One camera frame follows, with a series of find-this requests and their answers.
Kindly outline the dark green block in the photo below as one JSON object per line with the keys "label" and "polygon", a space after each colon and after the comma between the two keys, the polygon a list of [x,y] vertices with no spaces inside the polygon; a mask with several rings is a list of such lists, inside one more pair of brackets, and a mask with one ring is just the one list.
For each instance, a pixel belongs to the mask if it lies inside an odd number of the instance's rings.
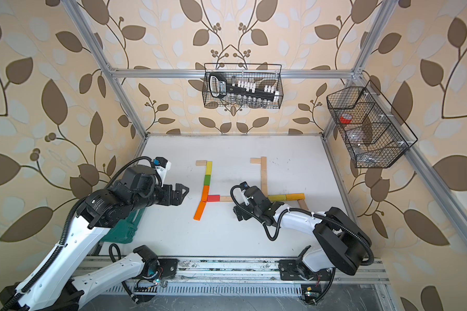
{"label": "dark green block", "polygon": [[206,175],[206,176],[204,177],[204,185],[210,186],[210,183],[211,183],[211,176],[210,176],[210,175]]}

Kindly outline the yellow-green long block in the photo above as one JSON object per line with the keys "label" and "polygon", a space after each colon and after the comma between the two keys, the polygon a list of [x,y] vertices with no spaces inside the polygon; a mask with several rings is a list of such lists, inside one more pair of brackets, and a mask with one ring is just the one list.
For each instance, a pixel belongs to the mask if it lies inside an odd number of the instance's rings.
{"label": "yellow-green long block", "polygon": [[285,202],[287,200],[287,197],[285,194],[277,194],[277,195],[269,195],[268,199],[271,202]]}

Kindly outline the yellow long block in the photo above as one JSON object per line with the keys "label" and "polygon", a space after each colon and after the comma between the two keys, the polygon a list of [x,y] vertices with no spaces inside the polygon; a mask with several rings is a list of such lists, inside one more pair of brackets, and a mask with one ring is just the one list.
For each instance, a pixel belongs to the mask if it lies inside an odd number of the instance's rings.
{"label": "yellow long block", "polygon": [[206,176],[211,176],[211,174],[212,174],[212,165],[213,165],[212,161],[208,161],[206,163]]}

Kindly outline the wood long block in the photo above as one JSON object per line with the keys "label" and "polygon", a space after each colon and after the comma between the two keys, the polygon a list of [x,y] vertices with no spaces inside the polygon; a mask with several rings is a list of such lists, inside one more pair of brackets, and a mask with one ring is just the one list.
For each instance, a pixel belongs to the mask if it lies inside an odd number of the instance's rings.
{"label": "wood long block", "polygon": [[261,170],[267,172],[267,158],[261,157]]}
{"label": "wood long block", "polygon": [[261,170],[262,192],[268,194],[268,178],[267,171]]}

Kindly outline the amber yellow block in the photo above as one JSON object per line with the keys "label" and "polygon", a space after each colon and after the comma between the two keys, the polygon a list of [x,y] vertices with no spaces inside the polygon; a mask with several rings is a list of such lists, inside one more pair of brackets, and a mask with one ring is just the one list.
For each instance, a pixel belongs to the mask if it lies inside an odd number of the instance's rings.
{"label": "amber yellow block", "polygon": [[287,201],[298,201],[298,200],[304,200],[306,197],[304,193],[296,193],[296,194],[286,194],[285,198]]}

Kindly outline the wood small block lowest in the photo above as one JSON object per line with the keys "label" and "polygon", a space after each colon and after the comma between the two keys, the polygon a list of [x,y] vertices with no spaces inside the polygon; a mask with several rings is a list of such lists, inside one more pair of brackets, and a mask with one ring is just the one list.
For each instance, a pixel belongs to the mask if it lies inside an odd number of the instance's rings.
{"label": "wood small block lowest", "polygon": [[304,199],[298,200],[298,204],[301,209],[309,211],[309,207],[307,206],[306,201]]}

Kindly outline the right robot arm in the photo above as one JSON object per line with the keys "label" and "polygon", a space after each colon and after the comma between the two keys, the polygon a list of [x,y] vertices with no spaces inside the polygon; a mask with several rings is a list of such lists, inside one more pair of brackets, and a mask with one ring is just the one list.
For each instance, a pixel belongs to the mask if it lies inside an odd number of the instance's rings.
{"label": "right robot arm", "polygon": [[307,305],[317,305],[329,292],[337,272],[355,275],[361,266],[374,263],[371,239],[341,209],[331,207],[325,212],[312,212],[275,201],[272,202],[257,186],[246,182],[230,189],[233,211],[239,221],[254,219],[263,227],[267,238],[274,242],[282,229],[292,229],[312,235],[316,246],[306,246],[295,260],[280,264],[282,273],[293,274],[306,281],[322,281],[329,275],[324,288],[309,287],[302,293]]}

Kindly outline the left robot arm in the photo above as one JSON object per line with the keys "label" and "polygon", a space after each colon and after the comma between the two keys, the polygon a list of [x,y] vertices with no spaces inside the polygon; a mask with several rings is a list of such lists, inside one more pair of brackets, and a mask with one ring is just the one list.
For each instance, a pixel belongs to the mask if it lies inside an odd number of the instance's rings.
{"label": "left robot arm", "polygon": [[67,215],[58,243],[23,282],[0,293],[3,310],[79,310],[115,285],[143,279],[157,285],[166,273],[147,246],[96,272],[74,277],[89,252],[131,212],[179,206],[189,188],[164,183],[170,162],[141,156],[124,165],[105,188],[83,196]]}

